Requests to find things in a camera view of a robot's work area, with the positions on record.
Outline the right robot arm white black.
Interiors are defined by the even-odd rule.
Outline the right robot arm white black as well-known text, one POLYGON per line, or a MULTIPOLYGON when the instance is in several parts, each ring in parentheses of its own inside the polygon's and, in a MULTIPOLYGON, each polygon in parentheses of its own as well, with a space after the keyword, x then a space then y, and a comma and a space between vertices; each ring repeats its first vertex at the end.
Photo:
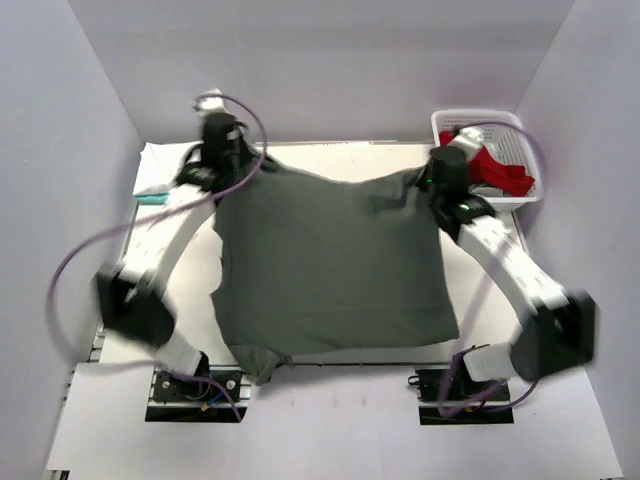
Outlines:
POLYGON ((466 152, 433 148, 419 185, 430 195, 437 226, 483 268, 484 285, 499 288, 521 325, 508 342, 458 355, 470 378, 533 382, 591 363, 599 316, 594 299, 569 292, 510 238, 493 207, 471 193, 466 152))

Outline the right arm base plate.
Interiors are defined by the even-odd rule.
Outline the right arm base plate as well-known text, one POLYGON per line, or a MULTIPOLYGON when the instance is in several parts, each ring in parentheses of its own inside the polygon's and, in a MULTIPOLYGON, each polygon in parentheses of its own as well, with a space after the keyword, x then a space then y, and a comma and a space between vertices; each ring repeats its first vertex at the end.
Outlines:
POLYGON ((421 426, 464 426, 464 425, 507 425, 514 423, 511 394, 505 382, 490 396, 484 395, 477 401, 471 398, 483 393, 492 382, 474 382, 467 373, 458 371, 452 380, 444 408, 464 409, 453 417, 445 417, 439 411, 438 393, 446 368, 416 369, 407 379, 418 397, 419 423, 421 426))

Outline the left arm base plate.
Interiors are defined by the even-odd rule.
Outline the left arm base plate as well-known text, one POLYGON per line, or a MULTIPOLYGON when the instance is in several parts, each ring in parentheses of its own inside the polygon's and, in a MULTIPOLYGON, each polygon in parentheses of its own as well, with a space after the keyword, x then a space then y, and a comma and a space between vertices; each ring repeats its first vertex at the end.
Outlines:
POLYGON ((146 407, 147 423, 240 423, 248 409, 251 385, 235 367, 213 368, 214 384, 182 381, 157 369, 146 407))

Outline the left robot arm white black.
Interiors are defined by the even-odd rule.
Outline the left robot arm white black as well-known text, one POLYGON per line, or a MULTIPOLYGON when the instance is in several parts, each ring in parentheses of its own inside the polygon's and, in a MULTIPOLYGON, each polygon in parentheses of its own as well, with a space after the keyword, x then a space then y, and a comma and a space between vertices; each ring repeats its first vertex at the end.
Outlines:
POLYGON ((141 346, 179 377, 207 375, 209 361, 179 331, 167 300, 168 281, 197 230, 213 215, 214 195, 234 187, 252 167, 242 127, 222 108, 202 115, 201 142, 183 157, 167 203, 141 225, 139 243, 93 278, 105 330, 141 346))

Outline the dark grey t shirt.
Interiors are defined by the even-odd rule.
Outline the dark grey t shirt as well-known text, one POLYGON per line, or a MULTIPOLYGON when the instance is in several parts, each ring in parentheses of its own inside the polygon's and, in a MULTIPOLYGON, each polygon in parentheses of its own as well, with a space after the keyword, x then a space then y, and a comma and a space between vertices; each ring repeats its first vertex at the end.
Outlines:
POLYGON ((259 384, 295 356, 455 339, 419 171, 338 182, 267 161, 217 206, 223 340, 259 384))

